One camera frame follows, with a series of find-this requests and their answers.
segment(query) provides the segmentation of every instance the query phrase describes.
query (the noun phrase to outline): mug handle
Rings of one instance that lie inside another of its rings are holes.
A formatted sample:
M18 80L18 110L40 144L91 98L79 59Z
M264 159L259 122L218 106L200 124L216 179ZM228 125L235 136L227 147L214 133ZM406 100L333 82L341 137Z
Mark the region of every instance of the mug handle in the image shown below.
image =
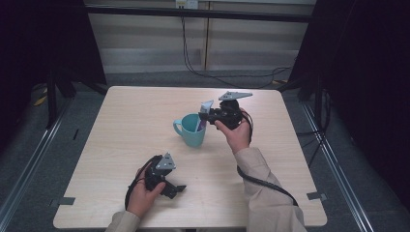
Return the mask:
M182 120L181 120L181 119L177 119L177 120L175 120L174 123L173 123L175 132L177 132L179 135L182 136L182 131L179 130L179 128L178 128L178 125L181 125L181 124L182 124Z

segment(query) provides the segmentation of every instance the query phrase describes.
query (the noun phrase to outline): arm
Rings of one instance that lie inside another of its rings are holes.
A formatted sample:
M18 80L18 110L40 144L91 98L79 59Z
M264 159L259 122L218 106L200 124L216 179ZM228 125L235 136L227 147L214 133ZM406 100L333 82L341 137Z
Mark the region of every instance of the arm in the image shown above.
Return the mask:
M112 222L105 232L135 231L142 217L151 209L155 199L165 188L165 183L159 183L152 191L147 190L143 179L145 178L145 169L142 170L140 178L132 190L127 210L114 214Z
M235 130L230 130L220 121L215 125L226 136L245 174L280 186L259 149L249 147L249 124L245 119ZM244 185L249 208L248 231L306 231L303 212L293 206L289 196L245 180Z

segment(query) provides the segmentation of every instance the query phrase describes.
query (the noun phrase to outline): teal mug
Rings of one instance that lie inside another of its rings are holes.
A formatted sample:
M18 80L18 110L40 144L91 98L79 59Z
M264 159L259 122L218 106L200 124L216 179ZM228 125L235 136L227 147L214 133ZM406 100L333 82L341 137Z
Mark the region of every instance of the teal mug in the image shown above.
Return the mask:
M206 128L197 131L200 119L197 113L188 114L183 119L175 120L174 130L183 137L185 143L190 147L199 147L205 136Z

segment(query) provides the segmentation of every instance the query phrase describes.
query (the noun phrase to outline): forearm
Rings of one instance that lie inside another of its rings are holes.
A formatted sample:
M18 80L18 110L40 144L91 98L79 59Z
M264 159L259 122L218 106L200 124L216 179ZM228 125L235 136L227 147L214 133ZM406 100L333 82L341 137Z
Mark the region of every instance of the forearm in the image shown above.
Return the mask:
M235 159L246 175L280 186L257 148L243 149L235 154ZM306 231L302 210L293 206L289 196L249 181L244 181L244 185L249 206L248 231Z
M128 211L118 212L112 216L112 221L105 232L135 231L141 219Z

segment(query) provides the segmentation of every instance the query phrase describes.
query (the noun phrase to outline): wooden table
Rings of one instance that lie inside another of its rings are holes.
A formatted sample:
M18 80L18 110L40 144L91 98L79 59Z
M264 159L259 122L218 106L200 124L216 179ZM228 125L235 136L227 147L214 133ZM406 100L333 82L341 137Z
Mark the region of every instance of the wooden table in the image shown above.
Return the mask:
M199 111L200 103L218 98L226 89L111 87L65 193L73 205L61 205L57 228L103 228L124 198L136 170L154 155L169 152L177 168L166 178L187 188L170 200L160 196L142 220L145 228L245 227L247 207L243 181L224 135L208 125L200 148L188 147L172 122ZM258 147L282 186L297 199L306 226L327 222L280 92L252 92L239 105L252 117L251 146Z

